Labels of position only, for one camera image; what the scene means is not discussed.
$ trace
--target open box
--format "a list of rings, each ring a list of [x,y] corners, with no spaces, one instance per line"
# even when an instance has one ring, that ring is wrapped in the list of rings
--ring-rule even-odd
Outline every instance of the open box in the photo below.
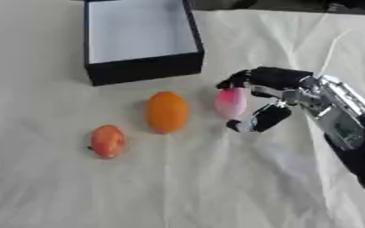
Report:
[[[204,48],[188,0],[85,1],[94,86],[199,73]]]

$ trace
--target table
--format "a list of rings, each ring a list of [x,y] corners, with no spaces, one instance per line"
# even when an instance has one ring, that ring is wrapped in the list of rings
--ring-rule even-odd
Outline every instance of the table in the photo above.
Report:
[[[212,107],[217,82],[260,65],[325,65],[365,97],[365,16],[195,16],[202,74],[92,87],[81,3],[0,1],[0,228],[365,227],[365,191],[303,112],[265,134],[236,134]],[[189,103],[181,132],[145,125],[158,91]],[[266,102],[249,98],[246,115]],[[123,129],[126,154],[100,160],[85,148],[103,124]]]

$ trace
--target red apple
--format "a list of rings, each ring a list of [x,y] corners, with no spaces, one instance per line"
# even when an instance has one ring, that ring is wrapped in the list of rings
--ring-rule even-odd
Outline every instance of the red apple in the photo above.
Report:
[[[91,150],[103,159],[119,155],[125,146],[125,137],[119,128],[106,125],[91,132]]]

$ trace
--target pink object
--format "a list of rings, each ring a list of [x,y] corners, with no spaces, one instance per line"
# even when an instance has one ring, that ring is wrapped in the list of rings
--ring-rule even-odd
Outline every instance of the pink object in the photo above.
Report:
[[[222,90],[215,97],[215,109],[227,119],[242,115],[246,107],[247,97],[242,88]]]

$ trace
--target robotic hand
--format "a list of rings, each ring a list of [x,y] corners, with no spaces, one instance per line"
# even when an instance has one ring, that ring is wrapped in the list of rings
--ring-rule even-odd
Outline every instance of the robotic hand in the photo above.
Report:
[[[365,188],[365,100],[347,84],[312,72],[260,67],[243,70],[217,85],[218,89],[250,88],[251,94],[276,98],[247,121],[230,120],[237,132],[263,132],[291,115],[300,105],[324,132],[325,138]]]

